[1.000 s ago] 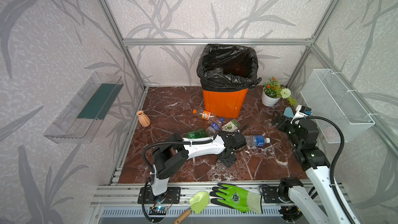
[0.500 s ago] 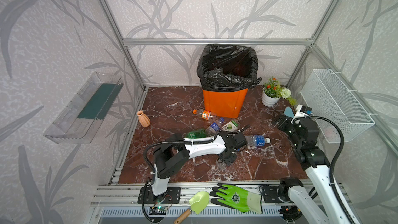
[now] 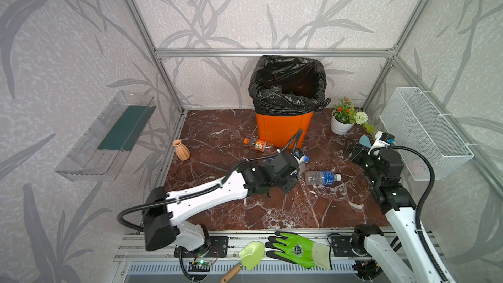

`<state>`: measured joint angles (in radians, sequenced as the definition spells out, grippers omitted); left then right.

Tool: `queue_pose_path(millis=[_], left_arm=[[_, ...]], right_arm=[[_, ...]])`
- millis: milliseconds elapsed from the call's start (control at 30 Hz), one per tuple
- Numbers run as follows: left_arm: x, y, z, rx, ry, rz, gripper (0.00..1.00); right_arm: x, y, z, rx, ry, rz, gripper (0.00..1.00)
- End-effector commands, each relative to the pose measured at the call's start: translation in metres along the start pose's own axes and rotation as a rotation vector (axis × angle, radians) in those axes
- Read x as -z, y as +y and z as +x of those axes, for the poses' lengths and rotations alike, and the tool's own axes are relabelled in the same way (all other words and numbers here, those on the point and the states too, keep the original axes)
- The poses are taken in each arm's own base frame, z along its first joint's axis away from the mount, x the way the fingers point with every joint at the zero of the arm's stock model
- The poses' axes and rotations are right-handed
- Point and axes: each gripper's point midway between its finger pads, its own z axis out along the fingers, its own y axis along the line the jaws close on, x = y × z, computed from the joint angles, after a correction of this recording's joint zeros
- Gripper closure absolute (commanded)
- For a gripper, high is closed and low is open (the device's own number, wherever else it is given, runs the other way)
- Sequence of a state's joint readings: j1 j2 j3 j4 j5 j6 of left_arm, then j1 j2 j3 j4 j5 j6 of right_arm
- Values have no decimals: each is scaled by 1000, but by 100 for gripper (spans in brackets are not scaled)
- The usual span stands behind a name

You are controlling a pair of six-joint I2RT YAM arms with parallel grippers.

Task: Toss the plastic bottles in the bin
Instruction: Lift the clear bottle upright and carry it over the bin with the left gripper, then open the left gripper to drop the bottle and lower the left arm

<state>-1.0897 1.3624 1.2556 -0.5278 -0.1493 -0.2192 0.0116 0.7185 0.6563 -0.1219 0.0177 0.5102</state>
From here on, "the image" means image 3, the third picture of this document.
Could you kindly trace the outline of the blue cap water bottle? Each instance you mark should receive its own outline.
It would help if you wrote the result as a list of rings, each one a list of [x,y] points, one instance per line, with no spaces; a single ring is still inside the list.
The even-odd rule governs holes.
[[[308,162],[309,162],[309,157],[307,155],[302,156],[302,158],[299,161],[299,169],[297,171],[297,175],[299,177],[301,177],[302,174],[304,173],[304,171],[306,170]]]

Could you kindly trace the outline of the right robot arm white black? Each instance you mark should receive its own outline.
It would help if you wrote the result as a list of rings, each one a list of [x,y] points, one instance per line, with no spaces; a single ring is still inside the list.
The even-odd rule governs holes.
[[[414,149],[396,146],[393,139],[371,142],[362,136],[358,141],[349,140],[345,151],[365,172],[372,196],[394,229],[407,261],[399,257],[375,225],[361,224],[354,228],[351,238],[354,252],[370,255],[390,282],[454,282],[454,276],[442,262],[421,221],[424,204],[436,179],[431,163]],[[430,181],[419,202],[415,202],[400,183],[401,151],[414,154],[427,166]]]

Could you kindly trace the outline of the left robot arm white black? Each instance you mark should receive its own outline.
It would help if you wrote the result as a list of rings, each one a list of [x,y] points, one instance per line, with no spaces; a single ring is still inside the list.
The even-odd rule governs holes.
[[[154,207],[142,210],[145,249],[155,251],[175,244],[195,251],[209,246],[207,229],[189,223],[190,217],[220,204],[267,194],[274,188],[287,194],[308,159],[298,149],[283,151],[265,159],[245,159],[226,176],[196,187],[169,193],[155,188],[145,203]]]

